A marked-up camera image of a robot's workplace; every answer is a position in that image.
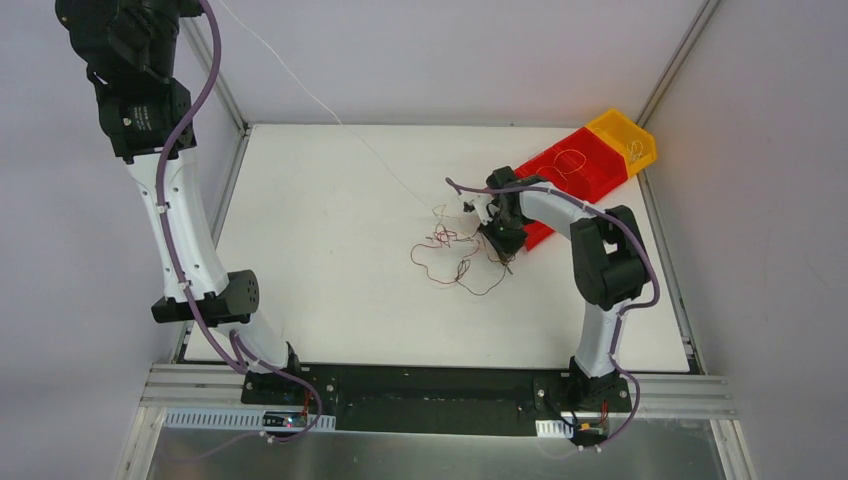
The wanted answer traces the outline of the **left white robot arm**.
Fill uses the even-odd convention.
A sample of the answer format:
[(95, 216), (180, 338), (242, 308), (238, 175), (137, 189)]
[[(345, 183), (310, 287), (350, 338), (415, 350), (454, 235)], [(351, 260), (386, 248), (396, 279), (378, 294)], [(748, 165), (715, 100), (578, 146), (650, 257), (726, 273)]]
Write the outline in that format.
[(227, 271), (212, 241), (192, 150), (193, 120), (211, 94), (214, 55), (197, 96), (174, 76), (180, 22), (217, 18), (206, 1), (59, 1), (56, 16), (95, 90), (99, 123), (142, 196), (162, 263), (164, 293), (155, 322), (194, 322), (209, 342), (224, 335), (221, 358), (236, 371), (270, 374), (266, 389), (297, 402), (305, 378), (293, 347), (260, 316), (254, 272)]

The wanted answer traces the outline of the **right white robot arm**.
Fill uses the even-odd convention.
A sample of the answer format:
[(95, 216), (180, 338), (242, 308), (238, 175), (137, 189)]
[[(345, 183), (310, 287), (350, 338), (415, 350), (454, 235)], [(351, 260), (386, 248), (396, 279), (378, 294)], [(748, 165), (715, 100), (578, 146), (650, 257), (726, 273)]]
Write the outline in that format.
[(510, 167), (493, 171), (486, 187), (488, 199), (473, 207), (481, 216), (479, 231), (502, 262), (525, 246), (525, 229), (534, 223), (570, 243), (574, 282), (586, 305), (567, 396), (576, 407), (593, 409), (619, 379), (612, 353), (621, 316), (655, 279), (633, 212), (626, 206), (601, 210), (538, 175), (520, 178)]

